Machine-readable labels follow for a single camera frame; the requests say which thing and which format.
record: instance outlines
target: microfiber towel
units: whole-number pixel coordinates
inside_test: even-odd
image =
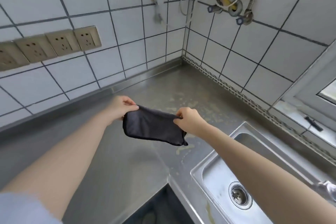
[[[166,142],[175,146],[188,145],[187,134],[173,120],[179,116],[139,105],[136,111],[127,112],[123,119],[124,133],[128,137]]]

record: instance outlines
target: drain strainer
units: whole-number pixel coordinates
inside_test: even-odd
[[[247,210],[252,206],[252,197],[240,182],[233,182],[229,186],[229,196],[232,203],[239,209]]]

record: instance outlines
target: shirt sleeve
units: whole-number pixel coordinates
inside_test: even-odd
[[[33,196],[0,193],[2,224],[62,224]]]

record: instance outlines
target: stainless steel sink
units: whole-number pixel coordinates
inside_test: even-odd
[[[245,122],[230,136],[309,186],[331,180],[328,175],[258,125],[251,126]],[[230,222],[272,223],[215,151],[191,170],[191,176],[209,201]]]

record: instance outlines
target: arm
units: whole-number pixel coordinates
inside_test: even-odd
[[[208,124],[195,109],[183,107],[177,115],[183,119],[174,123],[215,149],[273,223],[335,223],[336,208],[296,177]]]
[[[89,168],[105,128],[126,112],[138,108],[129,97],[115,97],[107,108],[17,175],[2,192],[34,195],[61,220]]]

